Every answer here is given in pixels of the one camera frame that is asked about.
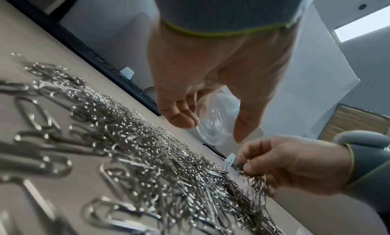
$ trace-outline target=ceiling light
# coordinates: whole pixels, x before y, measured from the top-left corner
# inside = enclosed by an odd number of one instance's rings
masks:
[[[390,26],[390,6],[339,27],[334,32],[340,42],[344,42],[388,26]]]

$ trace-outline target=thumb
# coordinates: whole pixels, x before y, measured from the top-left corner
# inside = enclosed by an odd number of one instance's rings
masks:
[[[296,154],[285,150],[283,147],[275,147],[268,153],[257,156],[244,165],[244,173],[248,175],[262,175],[274,172],[276,169],[286,169],[297,157]]]
[[[240,112],[234,125],[233,138],[237,143],[242,143],[260,125],[267,103],[240,103]]]

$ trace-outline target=person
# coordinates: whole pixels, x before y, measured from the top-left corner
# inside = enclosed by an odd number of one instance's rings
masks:
[[[195,100],[226,85],[240,99],[233,136],[242,143],[260,125],[283,79],[313,0],[155,2],[160,17],[147,55],[159,111],[177,127],[195,127]],[[250,176],[266,174],[271,196],[279,187],[342,192],[371,205],[389,228],[389,144],[386,136],[361,131],[338,135],[333,143],[276,136],[245,143],[236,162]]]

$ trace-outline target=hand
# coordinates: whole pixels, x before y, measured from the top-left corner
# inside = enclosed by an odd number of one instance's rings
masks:
[[[159,111],[171,124],[192,128],[199,124],[195,94],[197,100],[207,98],[227,85],[241,100],[234,127],[234,139],[241,143],[260,125],[288,67],[296,34],[297,26],[232,37],[195,37],[155,22],[147,54]]]
[[[245,143],[236,163],[244,163],[250,176],[266,174],[270,196],[282,186],[331,195],[348,181],[352,157],[348,148],[338,144],[278,136]]]

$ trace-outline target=table surface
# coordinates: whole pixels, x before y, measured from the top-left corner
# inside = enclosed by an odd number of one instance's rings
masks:
[[[223,162],[217,155],[181,129],[154,115],[4,0],[0,0],[0,46],[1,80],[30,83],[34,79],[32,75],[23,70],[20,62],[13,58],[10,52],[18,52],[34,61],[66,66],[73,75],[86,80],[90,88],[110,95],[126,107],[135,108],[151,124],[167,129],[180,141],[187,143],[195,152],[207,156],[217,165],[222,165]],[[62,128],[68,128],[73,122],[69,112],[65,109],[41,97],[38,97],[37,100],[52,114]],[[0,140],[12,142],[15,133],[26,130],[28,127],[15,108],[11,96],[0,94],[0,103],[2,104],[0,106]],[[28,177],[44,198],[51,200],[65,214],[79,234],[121,234],[116,231],[92,227],[80,217],[81,206],[91,199],[100,196],[114,198],[98,174],[98,167],[105,159],[70,154],[67,156],[71,159],[74,170],[65,178],[22,176]],[[1,175],[5,173],[10,172],[0,171]],[[18,187],[3,185],[0,193],[0,211],[6,210],[11,213],[24,234],[43,234],[33,209]],[[276,224],[287,235],[298,234],[298,230],[299,234],[311,234],[270,198],[267,201],[267,209]],[[248,231],[236,228],[236,234],[248,234]]]

